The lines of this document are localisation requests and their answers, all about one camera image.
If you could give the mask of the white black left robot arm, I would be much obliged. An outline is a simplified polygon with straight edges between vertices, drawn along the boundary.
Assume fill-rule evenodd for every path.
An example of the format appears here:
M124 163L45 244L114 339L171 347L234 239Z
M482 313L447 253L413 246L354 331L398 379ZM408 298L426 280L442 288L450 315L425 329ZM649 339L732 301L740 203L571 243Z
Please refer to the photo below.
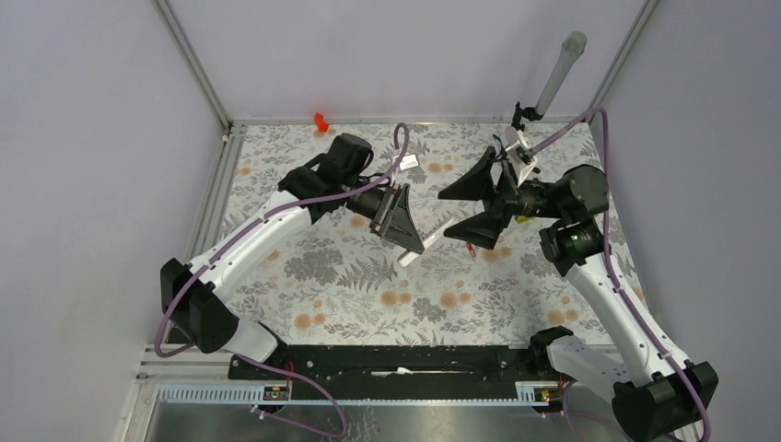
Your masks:
M183 263L172 258L160 270L163 318L155 353L173 357L192 347L204 354L227 350L250 358L263 378L285 369L278 338L263 325L242 320L228 308L247 274L290 237L341 208L368 219L372 234L415 254L425 250L409 207L407 184L397 184L410 145L404 123L393 132L397 155L388 170L365 175L374 153L366 140L337 135L330 148L290 170L268 201L212 249Z

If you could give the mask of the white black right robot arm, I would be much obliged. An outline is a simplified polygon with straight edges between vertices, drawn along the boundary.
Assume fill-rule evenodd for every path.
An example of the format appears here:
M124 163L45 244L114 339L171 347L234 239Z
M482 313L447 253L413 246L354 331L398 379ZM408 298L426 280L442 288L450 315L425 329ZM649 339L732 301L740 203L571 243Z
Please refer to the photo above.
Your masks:
M634 441L672 436L688 425L710 437L708 404L718 383L707 362L694 363L636 298L608 241L609 190L604 172L589 164L560 179L533 177L535 162L517 170L506 154L487 148L463 176L441 190L441 200L476 201L481 213L447 227L447 238L492 249L514 217L548 218L540 233L544 258L588 302L620 354L589 348L563 326L530 339L528 365L537 378L568 375L608 402Z

